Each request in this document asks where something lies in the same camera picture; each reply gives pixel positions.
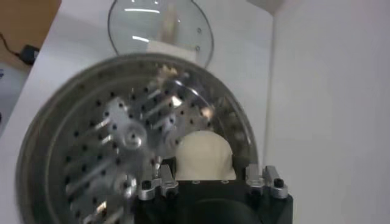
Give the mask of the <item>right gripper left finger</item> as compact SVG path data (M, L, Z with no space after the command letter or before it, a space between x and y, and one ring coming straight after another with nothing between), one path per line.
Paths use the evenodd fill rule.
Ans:
M147 160L137 187L141 201L153 200L157 194L164 198L175 198L179 183L175 179L176 158L162 159L160 156Z

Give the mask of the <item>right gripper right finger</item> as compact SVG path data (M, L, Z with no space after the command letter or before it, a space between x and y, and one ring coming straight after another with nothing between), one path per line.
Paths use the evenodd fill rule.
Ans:
M249 192L265 192L272 198L284 200L288 197L288 186L280 178L275 166L262 166L257 157L233 155L233 168L236 179L243 180Z

